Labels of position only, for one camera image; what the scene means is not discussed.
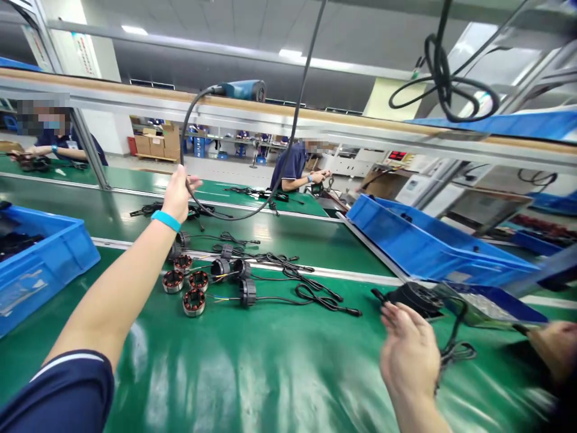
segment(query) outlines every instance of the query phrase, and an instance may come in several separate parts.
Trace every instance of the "red digital display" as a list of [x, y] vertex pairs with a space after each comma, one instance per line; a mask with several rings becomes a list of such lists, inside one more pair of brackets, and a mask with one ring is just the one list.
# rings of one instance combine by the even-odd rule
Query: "red digital display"
[[406, 154], [407, 154], [406, 152], [398, 152], [396, 150], [393, 150], [389, 155], [389, 159], [393, 159], [395, 161], [402, 161]]

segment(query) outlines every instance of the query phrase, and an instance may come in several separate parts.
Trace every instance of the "face mask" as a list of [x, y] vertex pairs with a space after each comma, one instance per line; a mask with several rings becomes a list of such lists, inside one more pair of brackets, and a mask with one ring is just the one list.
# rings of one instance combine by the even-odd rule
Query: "face mask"
[[53, 129], [55, 131], [60, 129], [60, 122], [59, 121], [47, 121], [44, 122], [45, 129]]

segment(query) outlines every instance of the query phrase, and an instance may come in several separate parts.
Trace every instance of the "blue stool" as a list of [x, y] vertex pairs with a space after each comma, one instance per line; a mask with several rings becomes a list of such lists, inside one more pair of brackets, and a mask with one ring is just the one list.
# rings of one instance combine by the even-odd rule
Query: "blue stool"
[[4, 116], [4, 124], [9, 131], [16, 131], [18, 132], [18, 122], [16, 121], [16, 117], [13, 115], [7, 114]]

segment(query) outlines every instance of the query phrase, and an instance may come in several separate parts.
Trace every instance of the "navy blue shirt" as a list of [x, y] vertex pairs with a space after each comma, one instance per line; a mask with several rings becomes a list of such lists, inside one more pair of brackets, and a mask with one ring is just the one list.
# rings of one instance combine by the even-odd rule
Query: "navy blue shirt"
[[[108, 165], [108, 162], [104, 156], [104, 151], [100, 147], [100, 144], [95, 139], [94, 135], [91, 134], [91, 137], [92, 141], [94, 141], [94, 146], [96, 147], [96, 152], [98, 153], [102, 165]], [[82, 144], [80, 143], [80, 139], [78, 138], [78, 134], [74, 128], [72, 128], [70, 135], [63, 135], [62, 137], [58, 137], [53, 129], [45, 129], [42, 135], [38, 136], [38, 141], [36, 142], [35, 146], [52, 146], [53, 144], [56, 144], [62, 149], [68, 149], [68, 141], [74, 141], [78, 147], [78, 150], [84, 150], [82, 148]], [[82, 159], [69, 158], [59, 153], [56, 154], [56, 157], [58, 159], [65, 159], [66, 161], [86, 162]]]
[[101, 433], [114, 395], [108, 359], [94, 351], [59, 355], [0, 412], [0, 432]]
[[[270, 180], [270, 188], [274, 188], [279, 177], [282, 179], [300, 179], [302, 177], [302, 170], [307, 163], [307, 148], [304, 144], [298, 141], [293, 143], [290, 149], [290, 154], [287, 155], [287, 150], [282, 152], [276, 161], [275, 171], [272, 173]], [[281, 173], [281, 167], [284, 160], [288, 158], [287, 166], [284, 168], [284, 173]]]

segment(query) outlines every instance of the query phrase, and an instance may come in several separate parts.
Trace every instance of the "fluorescent light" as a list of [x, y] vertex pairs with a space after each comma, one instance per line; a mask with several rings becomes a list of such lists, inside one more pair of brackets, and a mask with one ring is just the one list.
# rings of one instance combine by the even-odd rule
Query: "fluorescent light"
[[347, 70], [350, 69], [352, 65], [350, 63], [339, 62], [336, 60], [326, 60], [313, 57], [311, 59], [311, 66], [322, 69]]
[[134, 34], [141, 34], [141, 35], [147, 35], [148, 34], [148, 33], [146, 33], [146, 30], [141, 28], [141, 27], [122, 26], [122, 30], [124, 30], [127, 33], [134, 33]]
[[278, 55], [281, 57], [301, 57], [302, 51], [294, 51], [294, 50], [285, 50], [284, 48], [278, 52]]

